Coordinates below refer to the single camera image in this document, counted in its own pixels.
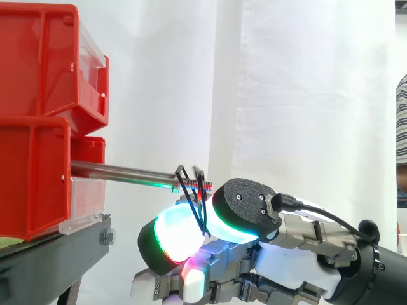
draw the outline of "black cylinder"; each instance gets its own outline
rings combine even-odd
[[[332,298],[334,305],[407,304],[407,257],[358,241],[358,261],[340,268],[342,280]]]
[[[164,250],[161,249],[154,232],[156,219],[142,227],[137,243],[141,257],[146,262],[148,268],[158,275],[165,275],[176,268],[179,263],[170,260]]]

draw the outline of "red storage bin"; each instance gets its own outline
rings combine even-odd
[[[0,3],[0,115],[60,116],[81,137],[107,125],[109,60],[73,5]]]
[[[30,240],[71,213],[64,118],[0,117],[0,236]]]

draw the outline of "white backdrop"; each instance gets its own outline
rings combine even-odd
[[[198,165],[217,186],[254,179],[355,226],[373,219],[395,249],[392,1],[72,3],[111,60],[106,162]],[[175,199],[107,183],[117,242],[83,277],[79,305],[129,304],[145,268],[138,232]]]

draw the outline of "green light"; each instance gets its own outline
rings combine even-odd
[[[206,201],[206,212],[207,212],[207,227],[209,232],[220,238],[221,240],[230,241],[231,243],[249,243],[250,241],[257,240],[258,236],[245,233],[232,228],[231,226],[224,223],[214,210],[212,204],[212,197],[208,198]]]

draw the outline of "screw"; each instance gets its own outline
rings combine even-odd
[[[107,229],[104,233],[104,244],[106,246],[113,246],[116,241],[116,230]]]
[[[183,179],[184,185],[187,189],[198,189],[198,181],[193,179]],[[213,185],[209,181],[203,181],[202,186],[204,191],[210,192],[213,189]]]

